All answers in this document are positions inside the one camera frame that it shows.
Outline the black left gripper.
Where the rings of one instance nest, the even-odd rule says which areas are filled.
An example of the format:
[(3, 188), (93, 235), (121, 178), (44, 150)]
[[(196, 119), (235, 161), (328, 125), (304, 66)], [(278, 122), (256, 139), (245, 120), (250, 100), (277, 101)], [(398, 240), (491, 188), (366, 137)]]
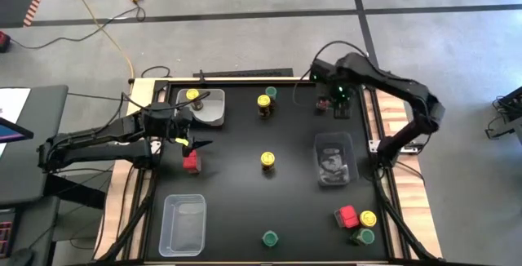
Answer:
[[(178, 109), (173, 119), (173, 138), (187, 139), (190, 126), (193, 121), (193, 114), (190, 108)], [(212, 140), (193, 140), (189, 142), (189, 146), (182, 146), (182, 156), (189, 157), (195, 149), (199, 149), (208, 144), (212, 144)]]

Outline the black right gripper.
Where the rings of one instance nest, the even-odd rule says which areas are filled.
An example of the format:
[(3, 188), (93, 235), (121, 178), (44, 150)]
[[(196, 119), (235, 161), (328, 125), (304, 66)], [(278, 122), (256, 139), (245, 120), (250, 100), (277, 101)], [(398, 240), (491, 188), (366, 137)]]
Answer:
[[(336, 86), (348, 86), (352, 89), (352, 97), (356, 94), (356, 85), (350, 80), (350, 75), (348, 74), (346, 69), (340, 69), (335, 66), (335, 74), (332, 78), (326, 83), (327, 95), (329, 99), (333, 102), (341, 102), (335, 101), (332, 97), (332, 90)], [(334, 118), (350, 118), (352, 116), (352, 110), (347, 107), (339, 107), (334, 108)]]

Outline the yellow-lid spice jar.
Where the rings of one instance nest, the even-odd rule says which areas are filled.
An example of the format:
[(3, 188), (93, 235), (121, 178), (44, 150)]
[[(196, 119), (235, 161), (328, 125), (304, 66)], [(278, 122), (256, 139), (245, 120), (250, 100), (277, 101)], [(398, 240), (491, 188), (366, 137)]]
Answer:
[(272, 99), (268, 95), (259, 95), (257, 99), (259, 116), (262, 118), (268, 118), (271, 116), (274, 109)]
[(372, 211), (362, 211), (359, 214), (359, 221), (362, 226), (366, 228), (372, 228), (374, 225), (376, 225), (378, 218)]
[(193, 110), (199, 111), (203, 109), (203, 103), (201, 102), (202, 93), (198, 89), (188, 89), (185, 96)]
[(260, 156), (260, 162), (263, 172), (271, 171), (275, 165), (275, 155), (272, 152), (263, 152)]

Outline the smoky grey transparent bin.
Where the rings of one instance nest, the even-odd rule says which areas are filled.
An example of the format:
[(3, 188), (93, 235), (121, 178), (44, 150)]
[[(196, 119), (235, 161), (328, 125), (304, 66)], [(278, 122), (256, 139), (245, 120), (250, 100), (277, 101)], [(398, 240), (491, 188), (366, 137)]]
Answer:
[(360, 177), (352, 137), (347, 132), (317, 134), (314, 160), (321, 186), (346, 186)]

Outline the clear plastic bin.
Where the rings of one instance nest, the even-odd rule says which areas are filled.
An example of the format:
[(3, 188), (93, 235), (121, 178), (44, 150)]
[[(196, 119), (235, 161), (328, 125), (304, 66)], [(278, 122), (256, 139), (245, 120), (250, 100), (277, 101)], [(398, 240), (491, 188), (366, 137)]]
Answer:
[(164, 201), (160, 256), (195, 257), (206, 242), (206, 200), (201, 194), (171, 194)]

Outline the black flat bar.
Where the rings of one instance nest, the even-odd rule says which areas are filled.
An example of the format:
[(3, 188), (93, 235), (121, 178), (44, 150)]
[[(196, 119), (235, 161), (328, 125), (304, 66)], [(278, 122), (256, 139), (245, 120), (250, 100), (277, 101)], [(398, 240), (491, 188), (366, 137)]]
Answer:
[(283, 69), (252, 69), (223, 72), (204, 72), (202, 69), (192, 75), (194, 78), (239, 78), (239, 77), (293, 77), (292, 68)]

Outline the grey side desk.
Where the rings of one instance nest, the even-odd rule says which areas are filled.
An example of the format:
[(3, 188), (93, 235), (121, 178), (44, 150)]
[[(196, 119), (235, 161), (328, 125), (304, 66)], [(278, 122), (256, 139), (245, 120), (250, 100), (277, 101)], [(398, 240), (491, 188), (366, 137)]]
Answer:
[(58, 85), (29, 92), (17, 124), (32, 131), (33, 138), (9, 143), (0, 156), (0, 207), (43, 196), (46, 174), (38, 166), (38, 147), (58, 132), (68, 90)]

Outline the tablet screen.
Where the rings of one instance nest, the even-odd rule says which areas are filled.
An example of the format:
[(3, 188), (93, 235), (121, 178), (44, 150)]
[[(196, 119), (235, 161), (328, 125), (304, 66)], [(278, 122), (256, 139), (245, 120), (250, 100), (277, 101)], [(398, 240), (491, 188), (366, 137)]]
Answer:
[(32, 138), (32, 131), (0, 117), (0, 144), (21, 140), (31, 140)]

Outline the white paper sheet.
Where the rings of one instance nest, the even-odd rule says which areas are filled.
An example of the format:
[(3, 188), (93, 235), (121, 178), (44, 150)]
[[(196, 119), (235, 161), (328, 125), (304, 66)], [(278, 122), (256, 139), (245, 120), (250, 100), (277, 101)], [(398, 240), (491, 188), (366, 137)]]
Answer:
[(0, 117), (16, 123), (30, 91), (30, 88), (0, 88)]

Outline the backlit keyboard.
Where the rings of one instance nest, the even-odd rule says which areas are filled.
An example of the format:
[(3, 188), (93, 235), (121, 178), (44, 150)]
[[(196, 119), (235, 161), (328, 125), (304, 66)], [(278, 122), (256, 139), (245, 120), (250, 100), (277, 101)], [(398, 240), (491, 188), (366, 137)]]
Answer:
[(12, 229), (11, 221), (0, 222), (0, 259), (6, 258), (10, 253)]

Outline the black table frame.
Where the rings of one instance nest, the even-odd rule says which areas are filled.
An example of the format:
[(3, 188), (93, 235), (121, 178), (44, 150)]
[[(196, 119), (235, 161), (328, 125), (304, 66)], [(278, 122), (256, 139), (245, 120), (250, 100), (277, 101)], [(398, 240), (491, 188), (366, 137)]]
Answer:
[[(268, 118), (259, 116), (257, 99), (277, 89)], [(135, 81), (129, 111), (152, 102), (174, 103), (184, 88), (222, 89), (224, 123), (192, 125), (190, 135), (212, 140), (198, 149), (202, 170), (182, 167), (179, 144), (165, 142), (160, 161), (138, 172), (127, 161), (113, 170), (104, 224), (95, 259), (99, 264), (180, 266), (250, 264), (427, 264), (436, 260), (407, 226), (398, 207), (392, 166), (378, 163), (368, 142), (379, 127), (372, 125), (372, 87), (356, 86), (349, 101), (352, 116), (334, 118), (334, 111), (316, 111), (316, 86), (297, 78), (147, 78)], [(359, 179), (346, 186), (321, 186), (314, 163), (317, 134), (347, 132), (352, 137)], [(263, 172), (260, 156), (272, 152), (276, 161)], [(158, 252), (166, 197), (201, 194), (206, 200), (206, 242), (195, 257), (165, 258)], [(359, 214), (372, 211), (378, 221), (375, 241), (354, 244), (359, 228), (340, 228), (334, 212), (352, 205)], [(272, 230), (279, 241), (262, 243)]]

